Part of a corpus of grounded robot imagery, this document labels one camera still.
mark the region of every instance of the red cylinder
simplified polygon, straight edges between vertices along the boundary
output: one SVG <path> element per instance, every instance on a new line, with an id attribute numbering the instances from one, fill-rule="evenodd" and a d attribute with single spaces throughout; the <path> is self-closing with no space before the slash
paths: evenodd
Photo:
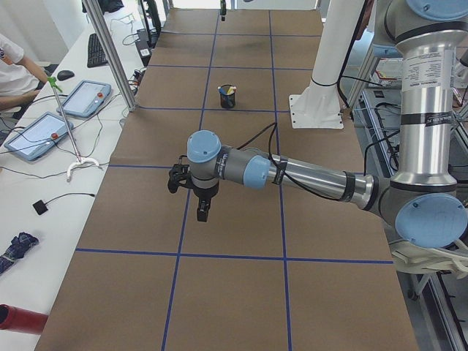
<path id="1" fill-rule="evenodd" d="M 0 329 L 18 333 L 41 334 L 48 316 L 46 314 L 0 305 Z"/>

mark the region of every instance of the tablet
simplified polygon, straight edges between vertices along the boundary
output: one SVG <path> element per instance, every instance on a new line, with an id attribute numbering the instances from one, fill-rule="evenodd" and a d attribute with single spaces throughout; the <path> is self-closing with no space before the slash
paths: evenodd
<path id="1" fill-rule="evenodd" d="M 110 84 L 82 80 L 62 102 L 67 115 L 88 118 L 110 94 Z"/>
<path id="2" fill-rule="evenodd" d="M 53 141 L 57 143 L 67 135 L 67 126 L 62 117 L 46 112 L 17 133 L 13 139 L 4 144 L 5 148 L 22 159 L 34 161 L 54 146 Z"/>

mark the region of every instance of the person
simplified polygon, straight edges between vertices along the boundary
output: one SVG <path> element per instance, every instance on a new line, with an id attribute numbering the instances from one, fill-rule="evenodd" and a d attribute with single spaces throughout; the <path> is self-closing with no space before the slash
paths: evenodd
<path id="1" fill-rule="evenodd" d="M 45 83 L 44 70 L 24 55 L 20 46 L 0 34 L 0 111 L 26 107 Z"/>

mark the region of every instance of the white desk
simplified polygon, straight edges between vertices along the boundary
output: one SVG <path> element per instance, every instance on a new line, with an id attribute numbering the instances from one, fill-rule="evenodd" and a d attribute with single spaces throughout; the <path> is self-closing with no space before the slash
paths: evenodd
<path id="1" fill-rule="evenodd" d="M 106 14 L 106 20 L 109 22 L 111 18 L 121 18 L 128 11 L 127 7 L 113 14 Z M 135 21 L 133 32 L 138 28 L 141 28 L 141 25 Z M 82 79 L 109 83 L 113 88 L 112 95 L 119 93 L 109 66 L 91 69 L 86 67 L 88 36 L 92 32 L 94 30 L 89 25 L 56 70 L 57 73 L 62 69 L 70 69 L 75 73 L 73 78 L 58 82 L 65 94 Z M 121 44 L 122 39 L 130 33 L 130 25 L 112 22 L 112 36 L 127 77 L 131 77 L 135 69 L 143 66 L 135 46 Z M 47 85 L 38 98 L 51 94 L 52 90 Z M 28 109 L 18 126 L 24 127 L 45 111 L 55 111 L 56 107 L 55 99 L 42 100 Z M 125 111 L 126 105 L 122 96 L 119 96 L 99 114 L 103 129 L 92 157 L 100 163 L 109 161 L 121 133 L 119 120 Z M 80 118 L 70 120 L 75 126 L 83 122 Z M 94 117 L 74 131 L 81 154 L 87 155 L 91 152 L 99 128 L 99 121 Z M 59 145 L 72 151 L 68 137 Z M 6 151 L 3 146 L 0 148 L 0 152 L 2 151 Z M 0 154 L 0 166 L 39 176 L 64 172 L 74 161 L 74 155 L 57 148 L 52 148 L 35 162 L 24 162 L 11 154 Z M 20 232 L 30 233 L 39 239 L 39 245 L 0 276 L 0 303 L 46 314 L 50 312 L 94 199 L 82 195 L 63 197 L 50 203 L 49 211 L 41 216 L 36 214 L 32 203 L 39 199 L 47 201 L 68 192 L 96 194 L 106 169 L 107 166 L 103 166 L 102 169 L 90 167 L 75 170 L 70 182 L 67 182 L 66 175 L 35 179 L 6 170 L 0 171 L 0 189 L 3 197 L 0 203 L 0 254 L 3 254 L 12 238 Z M 0 331 L 0 350 L 33 350 L 38 339 L 39 336 L 35 335 Z"/>

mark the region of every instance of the pen holder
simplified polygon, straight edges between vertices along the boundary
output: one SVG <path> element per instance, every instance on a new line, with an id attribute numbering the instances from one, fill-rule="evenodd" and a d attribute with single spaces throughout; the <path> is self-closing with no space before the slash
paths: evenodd
<path id="1" fill-rule="evenodd" d="M 46 314 L 0 305 L 0 329 L 40 335 L 44 330 Z"/>
<path id="2" fill-rule="evenodd" d="M 236 87 L 230 84 L 224 84 L 218 87 L 222 108 L 233 108 L 235 106 L 235 90 Z"/>

